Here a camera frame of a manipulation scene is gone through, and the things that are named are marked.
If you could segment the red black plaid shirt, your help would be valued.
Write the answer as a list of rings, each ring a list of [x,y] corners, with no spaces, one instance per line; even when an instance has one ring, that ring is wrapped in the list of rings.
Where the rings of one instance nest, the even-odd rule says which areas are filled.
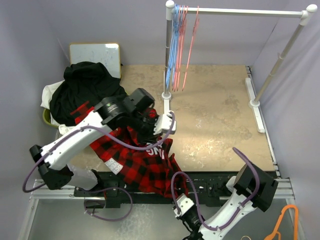
[[[102,136],[90,144],[104,164],[126,184],[141,192],[156,193],[165,198],[173,195],[188,195],[187,180],[183,175],[173,177],[181,168],[170,154],[173,144],[166,138],[166,148],[151,148],[137,151],[126,148],[108,136]]]

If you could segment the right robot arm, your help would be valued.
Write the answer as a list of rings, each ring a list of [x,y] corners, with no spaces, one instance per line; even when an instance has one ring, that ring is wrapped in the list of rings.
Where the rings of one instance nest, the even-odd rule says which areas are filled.
[[[222,240],[249,213],[269,209],[279,183],[256,165],[252,167],[255,172],[245,165],[236,176],[222,183],[223,192],[230,198],[207,220],[198,213],[196,201],[185,194],[178,197],[173,211],[175,217],[190,229],[187,240]]]

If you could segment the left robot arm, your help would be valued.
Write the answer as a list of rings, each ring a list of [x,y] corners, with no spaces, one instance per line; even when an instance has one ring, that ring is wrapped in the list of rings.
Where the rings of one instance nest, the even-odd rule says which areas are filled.
[[[164,133],[162,116],[154,122],[147,122],[147,109],[155,99],[143,88],[137,88],[129,96],[120,100],[106,97],[72,130],[54,142],[30,148],[35,161],[35,168],[50,190],[59,190],[66,185],[79,187],[91,196],[98,196],[103,191],[103,183],[93,170],[71,166],[69,162],[80,151],[103,136],[107,136],[126,149],[147,151],[164,142],[163,139],[148,146],[129,145],[111,135],[117,128],[130,127],[137,132],[143,142]]]

